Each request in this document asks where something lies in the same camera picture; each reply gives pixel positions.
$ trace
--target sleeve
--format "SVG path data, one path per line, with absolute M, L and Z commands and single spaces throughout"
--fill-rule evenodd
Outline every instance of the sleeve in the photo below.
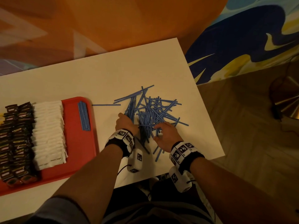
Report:
M 72 199 L 56 196 L 43 205 L 24 224 L 90 224 L 82 208 Z

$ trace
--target forearm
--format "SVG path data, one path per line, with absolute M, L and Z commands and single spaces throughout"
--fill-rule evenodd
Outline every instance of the forearm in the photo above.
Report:
M 118 146 L 108 145 L 53 196 L 73 199 L 84 210 L 91 224 L 100 223 L 113 192 L 122 155 Z
M 264 192 L 205 158 L 196 158 L 190 171 L 223 223 L 298 223 Z

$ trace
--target orange painted area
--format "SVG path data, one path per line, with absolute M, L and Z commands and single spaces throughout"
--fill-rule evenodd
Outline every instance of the orange painted area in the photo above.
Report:
M 45 66 L 74 58 L 74 31 L 114 51 L 177 37 L 183 52 L 227 0 L 0 0 L 0 8 L 47 34 L 0 47 L 0 58 Z M 0 31 L 11 26 L 0 22 Z M 87 47 L 86 56 L 95 54 Z

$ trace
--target black pants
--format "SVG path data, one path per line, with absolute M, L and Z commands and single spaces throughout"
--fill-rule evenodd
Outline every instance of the black pants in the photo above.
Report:
M 192 188 L 187 192 L 179 193 L 171 179 L 168 178 L 158 181 L 153 185 L 151 196 L 151 201 L 172 201 L 193 204 L 209 214 L 198 196 L 195 184 L 192 184 Z M 116 188 L 113 190 L 104 217 L 114 211 L 146 201 L 149 201 L 147 196 L 133 184 Z

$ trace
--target person's right arm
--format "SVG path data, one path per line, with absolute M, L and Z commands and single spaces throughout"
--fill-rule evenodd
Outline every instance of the person's right arm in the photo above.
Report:
M 162 129 L 163 136 L 154 139 L 166 152 L 171 152 L 176 142 L 183 141 L 169 123 L 160 123 L 155 128 Z M 266 193 L 205 158 L 193 160 L 190 172 L 224 224 L 299 223 L 295 214 Z

